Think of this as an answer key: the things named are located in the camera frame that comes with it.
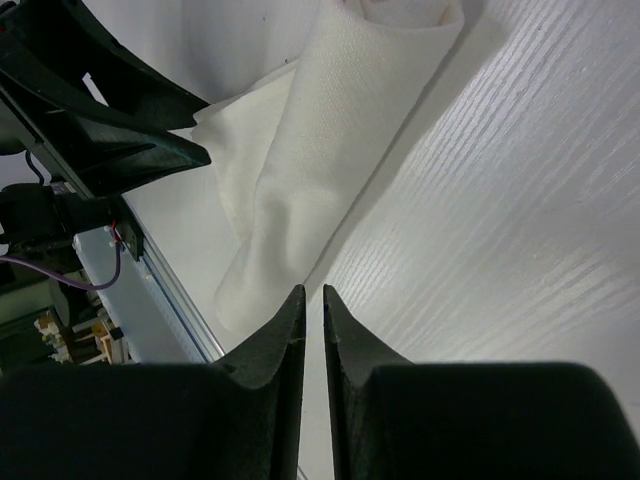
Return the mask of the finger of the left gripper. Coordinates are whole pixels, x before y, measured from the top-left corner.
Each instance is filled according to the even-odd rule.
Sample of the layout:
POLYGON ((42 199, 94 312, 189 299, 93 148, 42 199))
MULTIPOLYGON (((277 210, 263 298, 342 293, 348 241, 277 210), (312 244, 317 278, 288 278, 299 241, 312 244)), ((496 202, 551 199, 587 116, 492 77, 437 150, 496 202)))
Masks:
POLYGON ((115 110, 63 42, 1 37, 1 148, 33 153, 86 198, 210 164, 206 151, 115 110))
POLYGON ((194 114, 207 106, 200 97, 172 82, 121 44, 81 1, 51 1, 59 15, 55 37, 76 64, 94 78, 107 104, 162 130, 195 125, 194 114))

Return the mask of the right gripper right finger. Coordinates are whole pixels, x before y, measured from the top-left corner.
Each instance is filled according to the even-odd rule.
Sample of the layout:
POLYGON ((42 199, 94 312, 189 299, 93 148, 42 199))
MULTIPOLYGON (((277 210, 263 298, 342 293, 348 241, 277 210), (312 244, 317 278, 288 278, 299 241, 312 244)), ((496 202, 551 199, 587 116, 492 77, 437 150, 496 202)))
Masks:
POLYGON ((567 362, 409 361, 323 289, 339 479, 635 479, 639 446, 606 382, 567 362))

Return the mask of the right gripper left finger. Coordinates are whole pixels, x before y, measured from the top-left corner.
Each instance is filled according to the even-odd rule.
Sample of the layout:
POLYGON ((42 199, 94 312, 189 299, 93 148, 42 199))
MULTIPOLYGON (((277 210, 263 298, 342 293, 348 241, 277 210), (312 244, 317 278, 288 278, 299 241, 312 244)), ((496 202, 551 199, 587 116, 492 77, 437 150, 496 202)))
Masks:
POLYGON ((1 380, 5 479, 293 479, 306 292, 210 364, 38 366, 1 380))

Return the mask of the white cloth napkin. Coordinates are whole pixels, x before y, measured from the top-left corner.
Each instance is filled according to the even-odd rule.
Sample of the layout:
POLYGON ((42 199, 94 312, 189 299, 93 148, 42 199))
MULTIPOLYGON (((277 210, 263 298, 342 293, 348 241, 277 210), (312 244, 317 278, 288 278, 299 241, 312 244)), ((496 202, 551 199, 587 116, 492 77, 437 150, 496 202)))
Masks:
POLYGON ((214 296, 227 329, 309 277, 464 20, 456 1, 324 1, 297 60, 196 114, 240 245, 214 296))

